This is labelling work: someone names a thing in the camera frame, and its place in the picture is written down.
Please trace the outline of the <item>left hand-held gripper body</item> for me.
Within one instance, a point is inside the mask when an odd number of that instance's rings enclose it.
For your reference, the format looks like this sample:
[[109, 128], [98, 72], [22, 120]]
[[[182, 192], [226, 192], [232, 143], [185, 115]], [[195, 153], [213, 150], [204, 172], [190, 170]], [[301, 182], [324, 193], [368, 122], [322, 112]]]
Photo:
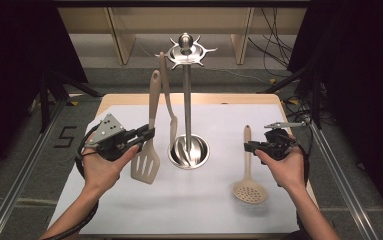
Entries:
[[132, 139], [137, 135], [136, 129], [126, 130], [111, 113], [91, 131], [85, 147], [94, 148], [97, 153], [108, 161], [120, 158], [131, 146]]

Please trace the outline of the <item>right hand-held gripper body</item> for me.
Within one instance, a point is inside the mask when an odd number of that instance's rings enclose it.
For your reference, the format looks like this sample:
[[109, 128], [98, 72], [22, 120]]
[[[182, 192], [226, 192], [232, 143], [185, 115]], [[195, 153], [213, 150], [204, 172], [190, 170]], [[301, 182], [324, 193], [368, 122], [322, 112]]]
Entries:
[[265, 133], [267, 142], [263, 143], [263, 151], [274, 160], [282, 160], [294, 147], [298, 147], [303, 157], [307, 158], [304, 148], [287, 131], [287, 128], [301, 126], [303, 126], [303, 123], [275, 122], [266, 125], [266, 128], [270, 128], [270, 131]]

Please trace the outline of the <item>beige slotted spatula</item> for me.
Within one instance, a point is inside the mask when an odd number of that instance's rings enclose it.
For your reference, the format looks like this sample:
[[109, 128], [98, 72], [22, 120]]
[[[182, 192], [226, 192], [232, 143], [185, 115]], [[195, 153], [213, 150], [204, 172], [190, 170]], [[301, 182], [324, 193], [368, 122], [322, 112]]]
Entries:
[[[149, 129], [155, 127], [159, 97], [161, 91], [160, 72], [152, 73], [149, 90]], [[142, 151], [131, 162], [131, 177], [135, 180], [152, 184], [157, 176], [160, 158], [154, 148], [153, 139], [147, 140], [142, 146]]]

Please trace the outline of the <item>beige skimmer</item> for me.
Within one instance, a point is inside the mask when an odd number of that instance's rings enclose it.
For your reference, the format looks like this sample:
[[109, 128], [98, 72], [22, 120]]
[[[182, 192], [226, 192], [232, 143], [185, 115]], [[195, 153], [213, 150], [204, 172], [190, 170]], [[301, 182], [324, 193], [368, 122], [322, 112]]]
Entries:
[[233, 185], [232, 192], [239, 200], [249, 204], [264, 202], [268, 194], [251, 176], [251, 153], [244, 153], [244, 177]]

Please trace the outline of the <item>beige spoon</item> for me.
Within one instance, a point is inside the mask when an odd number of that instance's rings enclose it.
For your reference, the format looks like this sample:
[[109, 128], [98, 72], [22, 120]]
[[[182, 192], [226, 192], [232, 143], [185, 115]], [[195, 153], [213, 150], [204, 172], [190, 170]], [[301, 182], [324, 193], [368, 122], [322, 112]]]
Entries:
[[160, 73], [162, 78], [162, 88], [165, 96], [166, 107], [170, 116], [170, 147], [173, 147], [176, 134], [177, 134], [177, 117], [173, 112], [171, 98], [170, 98], [170, 82], [167, 72], [167, 62], [166, 57], [163, 52], [160, 52], [159, 55], [159, 64], [160, 64]]

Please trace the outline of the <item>steel utensil rack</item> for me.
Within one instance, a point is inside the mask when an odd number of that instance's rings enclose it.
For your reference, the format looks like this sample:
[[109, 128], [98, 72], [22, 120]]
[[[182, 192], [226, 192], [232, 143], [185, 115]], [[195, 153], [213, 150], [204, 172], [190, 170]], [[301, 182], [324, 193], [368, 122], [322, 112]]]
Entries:
[[208, 52], [216, 49], [206, 49], [189, 33], [183, 33], [177, 40], [171, 39], [173, 46], [166, 52], [166, 62], [173, 64], [172, 70], [178, 66], [183, 71], [184, 120], [185, 133], [176, 134], [173, 147], [168, 147], [168, 157], [178, 168], [191, 170], [202, 166], [208, 159], [210, 149], [207, 141], [192, 133], [192, 101], [191, 101], [191, 67], [195, 64], [202, 66], [201, 61]]

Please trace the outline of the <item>person's right hand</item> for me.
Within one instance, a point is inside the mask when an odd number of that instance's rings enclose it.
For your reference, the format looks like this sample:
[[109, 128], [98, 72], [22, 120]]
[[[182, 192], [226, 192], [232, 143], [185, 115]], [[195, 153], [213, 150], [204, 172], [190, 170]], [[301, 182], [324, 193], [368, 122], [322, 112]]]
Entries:
[[258, 158], [271, 171], [275, 181], [292, 196], [305, 191], [304, 158], [301, 150], [294, 147], [282, 160], [276, 161], [262, 150], [255, 151]]

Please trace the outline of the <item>person's left hand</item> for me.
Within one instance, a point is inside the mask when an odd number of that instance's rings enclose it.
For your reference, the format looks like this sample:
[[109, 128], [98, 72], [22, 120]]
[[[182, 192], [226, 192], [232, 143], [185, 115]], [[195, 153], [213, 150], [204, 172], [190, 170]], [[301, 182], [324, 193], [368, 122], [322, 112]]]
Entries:
[[138, 146], [134, 145], [115, 161], [103, 159], [93, 148], [85, 148], [83, 167], [85, 173], [85, 194], [101, 197], [112, 188], [120, 177], [122, 169], [137, 154]]

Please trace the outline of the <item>black metal stand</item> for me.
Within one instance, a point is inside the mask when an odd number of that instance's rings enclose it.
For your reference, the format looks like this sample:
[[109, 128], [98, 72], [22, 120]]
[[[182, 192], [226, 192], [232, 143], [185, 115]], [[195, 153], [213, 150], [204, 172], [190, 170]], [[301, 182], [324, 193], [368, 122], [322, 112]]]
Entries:
[[49, 94], [52, 94], [57, 102], [67, 100], [69, 95], [64, 87], [65, 84], [70, 85], [92, 97], [103, 97], [102, 93], [99, 93], [84, 83], [80, 83], [60, 72], [48, 71], [47, 73], [44, 73], [40, 79], [39, 91], [42, 132], [48, 128], [52, 119], [50, 114]]
[[298, 81], [298, 84], [294, 93], [285, 99], [285, 106], [289, 115], [293, 116], [295, 120], [306, 120], [308, 125], [313, 124], [321, 129], [321, 84], [320, 76], [315, 70], [310, 67], [303, 67], [266, 90], [262, 90], [261, 93], [274, 94], [295, 81]]

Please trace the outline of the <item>white table sheet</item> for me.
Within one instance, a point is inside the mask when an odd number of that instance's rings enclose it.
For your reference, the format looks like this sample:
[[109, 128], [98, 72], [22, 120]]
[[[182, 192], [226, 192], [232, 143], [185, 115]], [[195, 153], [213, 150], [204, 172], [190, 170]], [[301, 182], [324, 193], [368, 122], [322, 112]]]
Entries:
[[252, 177], [267, 191], [261, 204], [248, 204], [232, 193], [244, 176], [244, 129], [262, 141], [267, 126], [280, 122], [276, 104], [195, 104], [192, 131], [209, 145], [209, 158], [200, 167], [184, 170], [168, 157], [170, 117], [184, 116], [183, 107], [160, 105], [154, 147], [160, 158], [155, 181], [146, 184], [123, 169], [116, 185], [100, 200], [98, 211], [83, 228], [88, 236], [214, 234], [276, 234], [297, 230], [296, 210], [284, 189], [258, 158]]

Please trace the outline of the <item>black curtain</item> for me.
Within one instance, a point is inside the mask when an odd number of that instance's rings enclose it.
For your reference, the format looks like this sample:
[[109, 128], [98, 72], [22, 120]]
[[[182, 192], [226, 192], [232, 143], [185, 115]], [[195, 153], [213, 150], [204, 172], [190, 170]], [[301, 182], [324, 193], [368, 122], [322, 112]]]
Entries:
[[289, 69], [308, 62], [333, 21], [318, 70], [342, 131], [383, 198], [383, 0], [310, 0]]
[[0, 0], [0, 159], [51, 71], [87, 81], [53, 0]]

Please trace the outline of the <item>light wooden shelf unit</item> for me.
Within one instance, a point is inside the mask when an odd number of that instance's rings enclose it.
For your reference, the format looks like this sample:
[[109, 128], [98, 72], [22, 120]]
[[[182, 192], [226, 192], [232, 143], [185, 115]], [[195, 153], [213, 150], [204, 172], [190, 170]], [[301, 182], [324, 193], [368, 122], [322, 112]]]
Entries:
[[242, 65], [251, 34], [271, 29], [280, 35], [296, 35], [304, 8], [279, 7], [60, 7], [70, 34], [109, 34], [118, 63], [129, 61], [138, 34], [228, 34], [236, 63]]

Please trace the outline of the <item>aluminium floor rail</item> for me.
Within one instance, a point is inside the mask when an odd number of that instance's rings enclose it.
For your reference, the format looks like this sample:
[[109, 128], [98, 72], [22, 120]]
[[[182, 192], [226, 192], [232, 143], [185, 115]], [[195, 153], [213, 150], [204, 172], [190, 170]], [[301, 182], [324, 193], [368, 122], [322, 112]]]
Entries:
[[379, 240], [370, 218], [345, 176], [325, 135], [316, 124], [310, 123], [309, 127], [362, 238], [364, 240]]
[[50, 119], [46, 124], [27, 118], [4, 151], [4, 159], [0, 161], [0, 235], [65, 104], [61, 101], [50, 106]]

